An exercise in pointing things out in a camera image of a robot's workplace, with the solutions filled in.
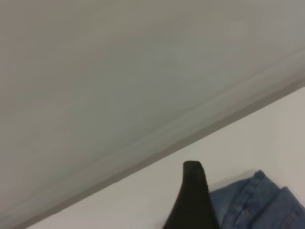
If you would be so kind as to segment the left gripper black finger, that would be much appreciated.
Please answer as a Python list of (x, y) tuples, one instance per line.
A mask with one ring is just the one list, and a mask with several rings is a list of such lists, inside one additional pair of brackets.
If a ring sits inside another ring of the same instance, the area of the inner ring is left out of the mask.
[(183, 163), (183, 181), (164, 229), (219, 229), (204, 169), (199, 161)]

